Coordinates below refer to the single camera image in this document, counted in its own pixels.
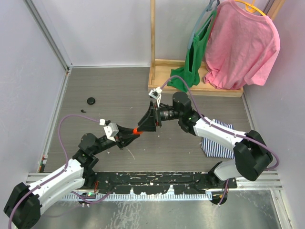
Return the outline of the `orange earbud charging case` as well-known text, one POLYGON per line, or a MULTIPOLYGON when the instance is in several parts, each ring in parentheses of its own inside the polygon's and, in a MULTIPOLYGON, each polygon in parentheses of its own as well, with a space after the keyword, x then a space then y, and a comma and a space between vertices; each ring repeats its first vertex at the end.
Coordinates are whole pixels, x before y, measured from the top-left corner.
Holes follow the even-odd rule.
POLYGON ((142 133, 143 133, 143 131, 139 131, 138 128, 133 129, 133 134, 134 135, 141 135, 142 133))

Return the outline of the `blue striped cloth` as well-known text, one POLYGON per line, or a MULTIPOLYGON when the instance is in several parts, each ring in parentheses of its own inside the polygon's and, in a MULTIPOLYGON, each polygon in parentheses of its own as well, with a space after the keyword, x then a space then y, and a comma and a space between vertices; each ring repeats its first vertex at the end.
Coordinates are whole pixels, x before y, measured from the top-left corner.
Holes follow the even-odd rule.
POLYGON ((201 148, 207 157, 234 159, 234 153, 208 138, 202 138, 201 148))

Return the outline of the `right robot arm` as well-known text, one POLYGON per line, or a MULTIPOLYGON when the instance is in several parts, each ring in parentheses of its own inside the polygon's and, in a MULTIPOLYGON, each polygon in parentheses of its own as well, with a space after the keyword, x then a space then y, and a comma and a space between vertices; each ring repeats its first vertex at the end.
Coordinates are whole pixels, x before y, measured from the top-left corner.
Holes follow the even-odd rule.
POLYGON ((172 105, 150 102, 137 130, 155 132, 163 121, 176 119, 184 132, 214 141, 234 153, 233 159, 219 162, 209 171, 211 186, 219 188, 226 180, 236 177, 256 181, 273 160, 260 134, 254 130, 245 133, 219 125, 194 110, 193 105, 185 92, 174 93, 172 105))

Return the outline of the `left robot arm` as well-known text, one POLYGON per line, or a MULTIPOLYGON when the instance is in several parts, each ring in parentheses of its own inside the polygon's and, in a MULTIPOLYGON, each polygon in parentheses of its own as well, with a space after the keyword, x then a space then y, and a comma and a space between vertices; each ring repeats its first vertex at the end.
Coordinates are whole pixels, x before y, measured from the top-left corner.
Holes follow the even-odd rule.
POLYGON ((65 195, 81 187, 92 188, 95 185, 93 167, 98 162, 96 154, 113 146, 124 148, 142 133, 137 128, 116 123, 107 123, 104 130, 105 135, 100 138, 91 133, 83 135, 73 157, 65 158, 65 163, 49 175, 28 185, 21 182, 13 188, 3 210, 9 218, 9 228, 30 229, 65 195))

